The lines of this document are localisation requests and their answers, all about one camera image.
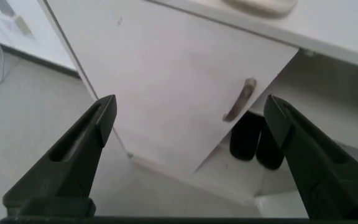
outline black shoe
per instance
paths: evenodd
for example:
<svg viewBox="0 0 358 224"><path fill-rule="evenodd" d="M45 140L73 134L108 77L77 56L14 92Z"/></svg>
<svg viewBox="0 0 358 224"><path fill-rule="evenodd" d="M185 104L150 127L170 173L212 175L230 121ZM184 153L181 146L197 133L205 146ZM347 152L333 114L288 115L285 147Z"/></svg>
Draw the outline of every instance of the black shoe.
<svg viewBox="0 0 358 224"><path fill-rule="evenodd" d="M242 161L254 158L259 134L264 124L264 117L246 112L231 131L230 153L232 156Z"/></svg>
<svg viewBox="0 0 358 224"><path fill-rule="evenodd" d="M284 154L278 148L267 124L265 124L260 134L256 158L260 164L271 170L280 168L284 160Z"/></svg>

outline cabinet door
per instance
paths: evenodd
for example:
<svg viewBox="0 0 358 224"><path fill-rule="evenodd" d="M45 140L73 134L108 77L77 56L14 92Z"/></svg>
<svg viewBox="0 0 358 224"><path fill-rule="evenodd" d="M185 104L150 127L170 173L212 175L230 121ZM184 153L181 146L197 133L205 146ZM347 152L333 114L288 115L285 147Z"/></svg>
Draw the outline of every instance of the cabinet door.
<svg viewBox="0 0 358 224"><path fill-rule="evenodd" d="M48 3L97 96L116 95L126 150L177 171L193 172L298 50L147 1Z"/></svg>

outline white desk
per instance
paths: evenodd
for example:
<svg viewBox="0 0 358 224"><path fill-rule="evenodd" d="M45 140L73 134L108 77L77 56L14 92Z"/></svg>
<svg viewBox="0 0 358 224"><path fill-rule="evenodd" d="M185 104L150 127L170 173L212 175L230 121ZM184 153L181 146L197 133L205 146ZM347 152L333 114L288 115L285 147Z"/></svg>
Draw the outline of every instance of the white desk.
<svg viewBox="0 0 358 224"><path fill-rule="evenodd" d="M222 0L153 0L358 65L358 0L299 0L281 19L242 12Z"/></svg>

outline metal handle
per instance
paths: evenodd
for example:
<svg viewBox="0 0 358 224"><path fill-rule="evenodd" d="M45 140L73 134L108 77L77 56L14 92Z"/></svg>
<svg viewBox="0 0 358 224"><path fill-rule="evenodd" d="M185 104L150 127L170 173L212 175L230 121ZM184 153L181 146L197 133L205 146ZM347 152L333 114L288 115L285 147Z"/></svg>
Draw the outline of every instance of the metal handle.
<svg viewBox="0 0 358 224"><path fill-rule="evenodd" d="M244 87L234 103L233 107L229 111L228 114L223 116L223 121L225 122L232 122L234 119L241 113L242 109L247 104L249 98L253 94L256 88L256 79L255 78L247 78L246 82L244 83Z"/></svg>

